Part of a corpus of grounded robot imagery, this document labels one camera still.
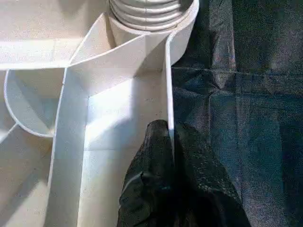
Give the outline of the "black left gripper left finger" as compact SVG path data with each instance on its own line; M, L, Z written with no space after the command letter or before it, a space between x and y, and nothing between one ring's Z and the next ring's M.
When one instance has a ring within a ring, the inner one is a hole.
M144 140L126 172L117 226L172 226L174 175L168 123L155 120L147 125Z

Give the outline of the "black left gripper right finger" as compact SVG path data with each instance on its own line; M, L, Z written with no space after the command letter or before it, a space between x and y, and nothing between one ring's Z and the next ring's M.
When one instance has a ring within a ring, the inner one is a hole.
M208 139L186 124L175 126L179 227L249 227L251 224L225 167Z

